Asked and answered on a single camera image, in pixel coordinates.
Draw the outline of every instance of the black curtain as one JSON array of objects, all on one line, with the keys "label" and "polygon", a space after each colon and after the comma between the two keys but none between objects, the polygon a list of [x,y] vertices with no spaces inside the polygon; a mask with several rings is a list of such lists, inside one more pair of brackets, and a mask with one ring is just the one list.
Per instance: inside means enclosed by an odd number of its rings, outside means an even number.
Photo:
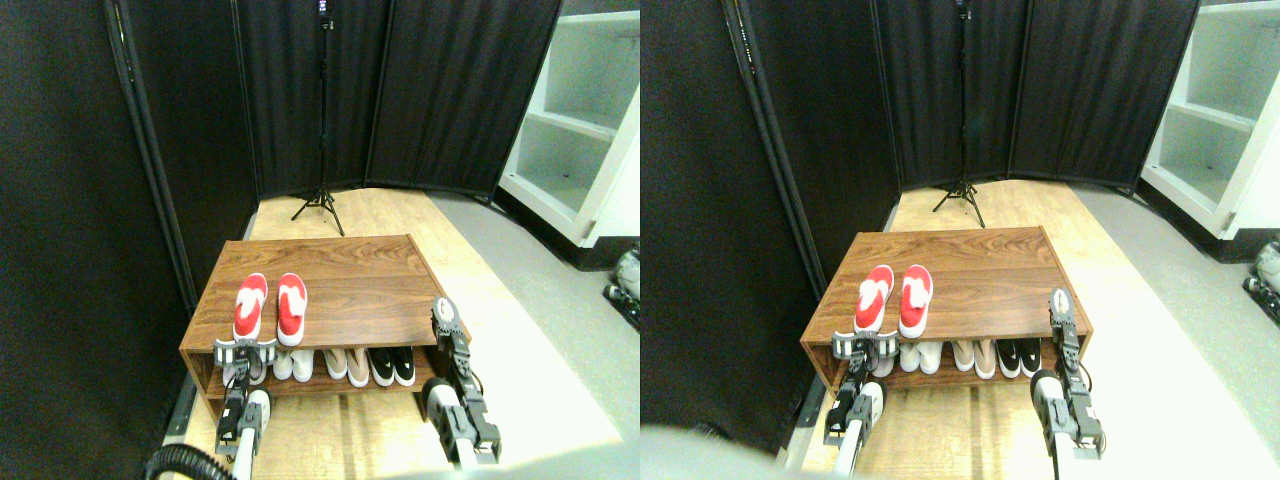
[{"label": "black curtain", "polygon": [[960,178],[957,10],[951,0],[877,1],[902,189]]},{"label": "black curtain", "polygon": [[817,306],[716,1],[641,22],[645,257],[640,421],[708,421],[777,451],[813,379]]},{"label": "black curtain", "polygon": [[1027,1],[968,1],[965,97],[960,95],[960,10],[955,0],[877,5],[902,188],[955,182],[961,173],[970,178],[1007,174]]},{"label": "black curtain", "polygon": [[490,196],[559,0],[393,5],[370,183]]},{"label": "black curtain", "polygon": [[[262,198],[310,193],[320,186],[320,14],[316,3],[239,1],[239,22],[261,183],[259,193]],[[338,177],[332,175],[339,170],[330,168],[330,182],[339,183]]]},{"label": "black curtain", "polygon": [[234,13],[225,0],[128,0],[120,12],[198,294],[257,207]]},{"label": "black curtain", "polygon": [[1197,5],[1034,1],[1010,170],[1133,188]]},{"label": "black curtain", "polygon": [[869,0],[740,5],[764,111],[778,124],[777,151],[829,282],[854,236],[882,230],[897,204],[876,9]]},{"label": "black curtain", "polygon": [[0,476],[137,477],[187,325],[102,3],[0,9]]}]

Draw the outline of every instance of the beige shoe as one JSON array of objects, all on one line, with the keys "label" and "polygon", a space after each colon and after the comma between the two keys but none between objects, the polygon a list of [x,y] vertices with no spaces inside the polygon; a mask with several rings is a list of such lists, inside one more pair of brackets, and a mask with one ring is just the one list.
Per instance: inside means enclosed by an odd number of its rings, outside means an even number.
[{"label": "beige shoe", "polygon": [[956,369],[973,369],[973,340],[951,342],[951,355],[956,357]]},{"label": "beige shoe", "polygon": [[973,360],[979,379],[991,380],[996,376],[996,342],[989,338],[974,342]]},{"label": "beige shoe", "polygon": [[347,351],[347,380],[355,388],[369,384],[369,352],[365,348]]},{"label": "beige shoe", "polygon": [[347,355],[339,348],[324,351],[324,366],[329,369],[329,378],[338,380],[347,376]]},{"label": "beige shoe", "polygon": [[942,342],[920,342],[915,351],[920,353],[920,371],[925,375],[937,374],[942,365]]}]

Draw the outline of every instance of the white cabinet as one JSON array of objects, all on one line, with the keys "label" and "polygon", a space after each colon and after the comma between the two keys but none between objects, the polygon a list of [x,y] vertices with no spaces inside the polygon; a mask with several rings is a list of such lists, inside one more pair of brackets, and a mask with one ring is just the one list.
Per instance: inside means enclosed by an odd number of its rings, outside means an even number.
[{"label": "white cabinet", "polygon": [[1280,227],[1277,79],[1280,1],[1199,9],[1142,178],[1219,239]]},{"label": "white cabinet", "polygon": [[640,236],[640,12],[559,19],[499,187],[579,248]]}]

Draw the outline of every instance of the wooden floor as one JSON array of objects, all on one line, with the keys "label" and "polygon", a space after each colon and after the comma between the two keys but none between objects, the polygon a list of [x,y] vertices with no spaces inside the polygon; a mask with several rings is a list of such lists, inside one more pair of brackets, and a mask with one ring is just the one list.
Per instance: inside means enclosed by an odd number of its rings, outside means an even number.
[{"label": "wooden floor", "polygon": [[[891,230],[978,228],[968,204],[952,200],[931,212],[942,195],[904,193]],[[1005,180],[979,186],[977,198],[987,227],[1043,225],[1088,308],[1094,337],[1084,365],[1108,444],[1098,477],[1280,477],[1172,315],[1069,187]],[[1230,328],[1229,320],[1203,321]],[[827,398],[823,415],[829,404]],[[815,430],[804,470],[829,471],[836,449]],[[858,474],[1051,479],[1053,470],[1028,384],[1014,384],[890,392]]]},{"label": "wooden floor", "polygon": [[[366,188],[334,198],[348,237],[411,234],[457,303],[474,338],[471,362],[485,384],[488,419],[502,430],[503,466],[620,440],[529,314],[425,195]],[[319,209],[289,221],[301,205],[298,198],[262,202],[251,238],[338,236],[332,216]],[[184,442],[212,451],[214,424],[198,399]],[[387,477],[448,470],[435,430],[422,422],[411,394],[362,393],[278,399],[253,477]]]}]

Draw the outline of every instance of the white shoe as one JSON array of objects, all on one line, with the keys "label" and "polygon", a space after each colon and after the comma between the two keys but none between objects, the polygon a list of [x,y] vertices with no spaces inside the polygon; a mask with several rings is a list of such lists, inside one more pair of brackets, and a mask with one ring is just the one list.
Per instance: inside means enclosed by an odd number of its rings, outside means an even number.
[{"label": "white shoe", "polygon": [[276,380],[288,380],[293,375],[293,358],[291,358],[289,352],[280,352],[275,357],[275,364],[271,364],[271,372],[275,374]]},{"label": "white shoe", "polygon": [[334,380],[340,380],[347,376],[347,355],[342,352],[342,348],[330,348],[324,351],[324,366],[329,369],[329,378]]},{"label": "white shoe", "polygon": [[902,365],[902,371],[915,371],[920,367],[920,351],[918,343],[901,343],[897,347],[897,362]]},{"label": "white shoe", "polygon": [[289,357],[293,357],[293,379],[301,383],[311,380],[311,371],[315,370],[316,364],[316,351],[296,349],[289,352]]},{"label": "white shoe", "polygon": [[920,353],[920,371],[925,375],[937,374],[942,365],[942,342],[920,342],[915,351]]}]

